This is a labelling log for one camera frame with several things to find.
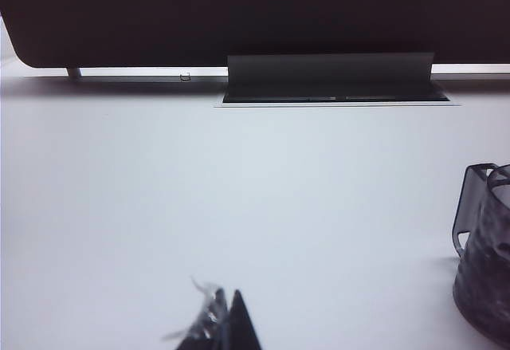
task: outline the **white desk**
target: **white desk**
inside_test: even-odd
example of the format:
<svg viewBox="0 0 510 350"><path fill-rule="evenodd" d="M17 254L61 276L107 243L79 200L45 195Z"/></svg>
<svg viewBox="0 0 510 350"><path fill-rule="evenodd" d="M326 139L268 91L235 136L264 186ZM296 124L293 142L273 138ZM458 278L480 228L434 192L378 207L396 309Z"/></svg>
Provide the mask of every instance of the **white desk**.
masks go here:
<svg viewBox="0 0 510 350"><path fill-rule="evenodd" d="M453 303L450 231L465 167L510 161L510 86L447 86L461 106L218 108L4 78L2 347L172 349L192 275L239 288L267 350L497 348Z"/></svg>

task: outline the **black object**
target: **black object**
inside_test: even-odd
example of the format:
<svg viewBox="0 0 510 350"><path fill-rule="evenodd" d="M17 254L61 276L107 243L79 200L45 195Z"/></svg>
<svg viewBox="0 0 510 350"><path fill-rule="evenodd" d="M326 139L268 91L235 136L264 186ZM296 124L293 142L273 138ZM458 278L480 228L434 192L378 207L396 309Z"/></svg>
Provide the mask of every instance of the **black object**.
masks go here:
<svg viewBox="0 0 510 350"><path fill-rule="evenodd" d="M465 249L462 233L469 233ZM467 167L453 244L461 257L453 285L457 307L480 332L510 348L510 165Z"/></svg>
<svg viewBox="0 0 510 350"><path fill-rule="evenodd" d="M509 63L510 0L0 0L34 67L226 66L228 55L435 51Z"/></svg>
<svg viewBox="0 0 510 350"><path fill-rule="evenodd" d="M233 295L227 318L215 324L212 336L187 336L177 350L261 350L239 290Z"/></svg>
<svg viewBox="0 0 510 350"><path fill-rule="evenodd" d="M433 53L229 56L225 103L447 101Z"/></svg>

